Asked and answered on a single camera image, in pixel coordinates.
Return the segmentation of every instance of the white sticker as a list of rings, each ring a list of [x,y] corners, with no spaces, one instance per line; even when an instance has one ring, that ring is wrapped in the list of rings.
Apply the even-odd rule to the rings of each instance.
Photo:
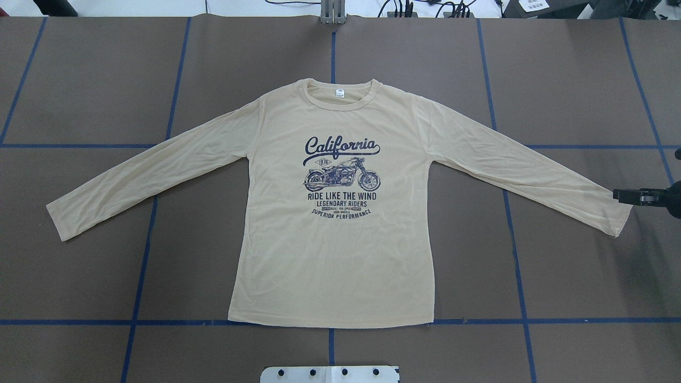
[[[525,12],[544,10],[549,7],[546,0],[519,0],[518,3],[520,3]]]

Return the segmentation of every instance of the motorcycle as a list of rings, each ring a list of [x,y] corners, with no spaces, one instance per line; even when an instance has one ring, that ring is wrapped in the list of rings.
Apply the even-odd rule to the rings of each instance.
[[[310,169],[303,185],[310,192],[318,192],[328,186],[352,186],[358,170],[361,173],[358,183],[362,189],[373,192],[381,186],[379,175],[364,167],[363,157],[352,157],[337,166]]]

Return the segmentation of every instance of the shirt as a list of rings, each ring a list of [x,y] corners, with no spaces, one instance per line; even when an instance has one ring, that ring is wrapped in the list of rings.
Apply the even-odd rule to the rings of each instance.
[[[66,241],[241,157],[245,229],[228,319],[381,328],[433,321],[433,161],[618,236],[631,206],[437,102],[371,80],[311,78],[113,167],[47,209]]]

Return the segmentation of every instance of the motorcycle wheel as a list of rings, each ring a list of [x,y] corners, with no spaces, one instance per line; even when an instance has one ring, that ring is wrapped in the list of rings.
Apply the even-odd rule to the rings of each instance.
[[[308,186],[309,183],[312,182],[321,182],[321,176],[324,173],[320,170],[313,170],[310,172],[310,174],[307,175],[307,179],[305,180],[305,188],[308,189],[310,192],[318,192],[319,190],[322,190],[324,187],[322,186]]]
[[[368,192],[373,192],[381,186],[381,179],[376,172],[367,171],[360,177],[360,187]]]

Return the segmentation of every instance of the cream t-shirt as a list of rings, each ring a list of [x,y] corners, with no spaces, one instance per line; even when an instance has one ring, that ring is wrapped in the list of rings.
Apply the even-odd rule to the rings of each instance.
[[[631,206],[444,105],[311,78],[162,142],[47,205],[62,241],[183,181],[249,159],[228,319],[380,328],[433,321],[433,161],[611,236]]]

